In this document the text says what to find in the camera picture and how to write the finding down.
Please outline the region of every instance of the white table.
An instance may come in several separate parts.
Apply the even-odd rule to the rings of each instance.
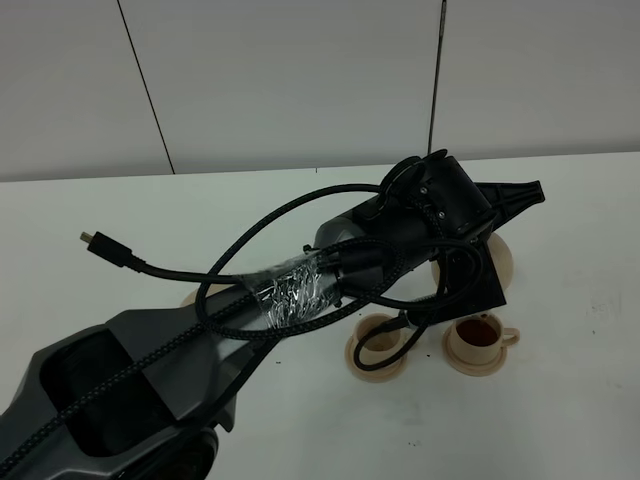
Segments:
[[[640,472],[640,154],[465,162],[476,181],[540,179],[546,203],[500,230],[515,257],[497,314],[522,340],[496,375],[449,367],[427,331],[388,384],[355,379],[358,319],[282,342],[240,392],[216,479],[626,479]],[[192,289],[117,269],[78,235],[101,230],[151,263],[205,270],[283,202],[387,167],[0,184],[0,411],[31,353],[131,308]],[[251,243],[229,271],[297,254],[323,221],[366,198],[319,201]],[[426,269],[390,292],[433,291]],[[367,311],[381,310],[369,307]]]

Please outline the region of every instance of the tape wrap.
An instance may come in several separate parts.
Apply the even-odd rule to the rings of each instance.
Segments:
[[[256,298],[268,328],[289,327],[312,320],[340,299],[336,276],[326,264],[326,257],[315,252],[241,280]]]

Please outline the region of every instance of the dark liquid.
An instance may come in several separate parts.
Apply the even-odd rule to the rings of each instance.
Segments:
[[[498,341],[496,331],[482,320],[466,320],[456,330],[461,339],[476,347],[488,347]]]

